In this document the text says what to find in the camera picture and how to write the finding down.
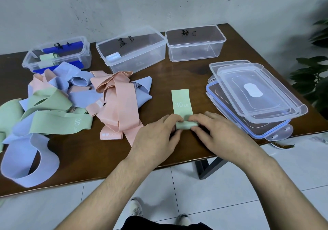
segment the forearm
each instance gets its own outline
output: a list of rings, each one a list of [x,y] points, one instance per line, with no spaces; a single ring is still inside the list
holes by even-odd
[[[242,169],[260,199],[271,229],[328,229],[327,221],[275,159],[260,155],[253,164]]]
[[[123,208],[150,172],[134,160],[121,161],[56,229],[113,229]]]

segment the black pants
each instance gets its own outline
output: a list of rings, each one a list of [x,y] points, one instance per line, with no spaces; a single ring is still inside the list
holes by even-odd
[[[171,224],[159,224],[152,222],[140,216],[130,216],[125,220],[121,230],[136,230],[136,229],[158,229],[158,230],[212,230],[203,223],[191,224],[189,226],[178,226]]]

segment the finger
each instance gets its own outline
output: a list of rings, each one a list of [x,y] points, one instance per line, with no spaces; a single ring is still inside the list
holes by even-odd
[[[208,112],[208,111],[206,111],[206,112],[204,113],[204,115],[210,117],[210,118],[213,119],[213,120],[222,120],[222,119],[224,119],[223,116],[221,116],[221,115],[219,115],[219,114],[216,114],[216,113],[211,113],[211,112]]]
[[[203,114],[193,114],[189,116],[188,121],[197,121],[199,124],[205,126],[208,130],[211,130],[212,120],[210,117]]]
[[[183,118],[181,117],[181,115],[171,114],[166,118],[164,124],[167,125],[170,129],[172,129],[172,127],[174,127],[177,121],[183,122]]]
[[[164,122],[164,121],[167,119],[168,116],[170,116],[170,115],[167,114],[167,115],[163,116],[162,118],[160,118],[160,119],[158,120],[158,122]]]
[[[176,147],[176,145],[178,144],[179,140],[180,140],[180,136],[182,133],[182,129],[179,129],[175,132],[175,134],[172,136],[172,138],[169,141],[169,148],[174,149]]]
[[[211,148],[214,144],[213,138],[204,132],[199,126],[192,126],[191,130],[199,137],[199,139],[206,145],[207,148]]]

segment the potted plant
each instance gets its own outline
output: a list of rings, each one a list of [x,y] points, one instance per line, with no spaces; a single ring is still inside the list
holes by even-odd
[[[328,19],[320,20],[314,25],[325,26],[314,37],[310,39],[312,44],[322,48],[328,48]],[[298,69],[290,74],[295,81],[292,85],[303,97],[328,120],[328,77],[320,74],[328,70],[328,65],[321,64],[328,61],[328,57],[317,56],[312,58],[296,58],[298,63],[308,66]]]

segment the hand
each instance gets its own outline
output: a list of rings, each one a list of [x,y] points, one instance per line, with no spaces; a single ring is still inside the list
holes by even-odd
[[[180,115],[171,114],[142,127],[135,137],[127,159],[135,160],[138,164],[145,166],[149,172],[164,162],[180,140],[182,130],[177,130],[169,139],[177,121],[183,122],[183,118]]]
[[[259,157],[268,156],[251,137],[219,114],[210,112],[194,114],[189,117],[188,121],[197,121],[206,127],[211,136],[198,126],[191,127],[191,130],[216,156],[232,162],[240,168],[252,163]]]

